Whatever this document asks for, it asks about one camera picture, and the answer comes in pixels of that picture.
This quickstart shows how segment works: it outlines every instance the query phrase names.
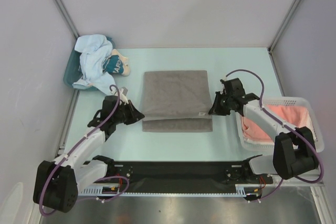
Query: white plastic basket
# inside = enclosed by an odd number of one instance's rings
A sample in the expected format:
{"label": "white plastic basket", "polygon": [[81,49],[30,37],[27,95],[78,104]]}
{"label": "white plastic basket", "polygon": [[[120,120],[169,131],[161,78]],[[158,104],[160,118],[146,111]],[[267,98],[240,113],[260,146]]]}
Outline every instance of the white plastic basket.
{"label": "white plastic basket", "polygon": [[[313,125],[313,131],[316,136],[315,141],[315,147],[317,152],[322,152],[324,150],[324,142],[322,138],[322,133],[320,131],[319,124],[317,122],[317,119],[315,117],[315,114],[309,104],[309,102],[304,98],[299,97],[278,97],[278,98],[265,98],[262,100],[262,103],[264,105],[284,105],[284,106],[303,106],[306,107],[309,111],[309,116]],[[270,152],[273,153],[274,149],[274,143],[267,143],[267,144],[258,144],[253,143],[252,140],[248,139],[243,135],[242,130],[242,121],[240,119],[240,114],[236,113],[236,121],[237,121],[237,128],[238,128],[238,135],[240,138],[240,142],[242,144],[242,147],[249,151],[264,151],[264,152]]]}

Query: white wall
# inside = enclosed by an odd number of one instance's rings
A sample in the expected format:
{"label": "white wall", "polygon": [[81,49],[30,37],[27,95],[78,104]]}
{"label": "white wall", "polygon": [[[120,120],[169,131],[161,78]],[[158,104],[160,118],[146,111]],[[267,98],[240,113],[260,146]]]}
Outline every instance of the white wall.
{"label": "white wall", "polygon": [[324,182],[336,206],[336,1],[303,0],[275,49],[286,95],[307,98],[326,148]]}
{"label": "white wall", "polygon": [[293,0],[63,0],[80,34],[119,48],[268,47]]}
{"label": "white wall", "polygon": [[23,182],[15,221],[23,224],[37,167],[54,157],[72,95],[62,77],[75,40],[52,0],[0,6],[0,205]]}

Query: teal basket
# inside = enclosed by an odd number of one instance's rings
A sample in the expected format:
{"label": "teal basket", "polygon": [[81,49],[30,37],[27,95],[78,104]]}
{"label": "teal basket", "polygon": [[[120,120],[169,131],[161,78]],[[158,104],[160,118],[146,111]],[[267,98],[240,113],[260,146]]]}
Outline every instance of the teal basket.
{"label": "teal basket", "polygon": [[[115,44],[112,41],[112,38],[106,36],[106,39],[110,41],[113,45],[113,48],[115,48]],[[83,76],[80,70],[80,63],[79,63],[80,55],[81,55],[81,52],[75,51],[75,47],[74,47],[70,54],[67,68],[64,73],[63,81],[66,86],[71,87],[71,88],[73,88],[72,84],[78,81]],[[98,89],[96,87],[89,87],[88,89],[84,89],[83,91],[94,91],[94,90],[98,90]]]}

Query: laundry basket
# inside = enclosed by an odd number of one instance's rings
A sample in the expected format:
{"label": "laundry basket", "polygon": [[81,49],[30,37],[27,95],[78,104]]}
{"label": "laundry basket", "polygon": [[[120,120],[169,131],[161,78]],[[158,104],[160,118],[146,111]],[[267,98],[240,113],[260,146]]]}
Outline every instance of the laundry basket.
{"label": "laundry basket", "polygon": [[[314,139],[315,147],[317,152],[322,152],[324,150],[324,142],[322,138],[322,133],[320,131],[317,119],[315,114],[309,104],[309,102],[304,98],[299,97],[278,97],[278,98],[265,98],[262,100],[264,105],[284,105],[284,106],[303,106],[308,109],[310,119],[313,125],[313,131],[315,134],[316,139]],[[236,121],[237,121],[237,128],[238,128],[238,136],[240,138],[240,142],[242,147],[249,151],[263,151],[273,153],[274,150],[274,143],[264,143],[258,144],[254,141],[250,140],[249,138],[245,137],[243,134],[242,129],[242,121],[240,119],[240,114],[236,113]]]}
{"label": "laundry basket", "polygon": [[[115,44],[112,41],[112,38],[106,36],[106,39],[110,41],[113,45],[113,48],[115,48]],[[71,88],[73,88],[72,84],[78,81],[83,76],[80,70],[80,63],[79,63],[80,55],[81,55],[81,52],[75,51],[75,47],[74,47],[70,54],[67,68],[64,73],[63,81],[66,86],[71,87]],[[83,91],[94,91],[94,90],[98,90],[98,89],[96,87],[89,87],[88,89],[84,89]]]}

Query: clothing pile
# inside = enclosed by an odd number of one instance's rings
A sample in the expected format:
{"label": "clothing pile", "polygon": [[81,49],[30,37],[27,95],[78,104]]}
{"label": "clothing pile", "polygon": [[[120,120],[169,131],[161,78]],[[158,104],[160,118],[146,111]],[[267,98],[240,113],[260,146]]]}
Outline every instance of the clothing pile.
{"label": "clothing pile", "polygon": [[84,35],[77,39],[75,51],[81,52],[80,69],[83,76],[72,86],[75,89],[96,87],[110,95],[110,85],[115,84],[112,74],[128,76],[128,58],[122,56],[104,35]]}
{"label": "clothing pile", "polygon": [[[306,126],[313,133],[313,138],[316,139],[309,111],[306,107],[284,105],[266,105],[266,107],[298,128]],[[274,144],[273,140],[255,122],[244,116],[241,116],[240,119],[243,135],[249,143]]]}

